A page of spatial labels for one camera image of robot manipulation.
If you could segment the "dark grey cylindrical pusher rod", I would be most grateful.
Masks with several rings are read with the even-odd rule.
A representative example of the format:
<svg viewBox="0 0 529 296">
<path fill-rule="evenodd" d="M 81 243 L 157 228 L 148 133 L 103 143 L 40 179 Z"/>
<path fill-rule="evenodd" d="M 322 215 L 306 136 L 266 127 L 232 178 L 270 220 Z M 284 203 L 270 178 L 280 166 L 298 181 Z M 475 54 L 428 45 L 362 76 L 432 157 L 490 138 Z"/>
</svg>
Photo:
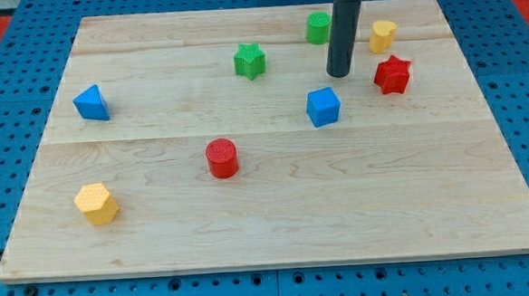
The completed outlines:
<svg viewBox="0 0 529 296">
<path fill-rule="evenodd" d="M 362 0 L 334 0 L 326 69 L 332 77 L 343 78 L 351 70 Z"/>
</svg>

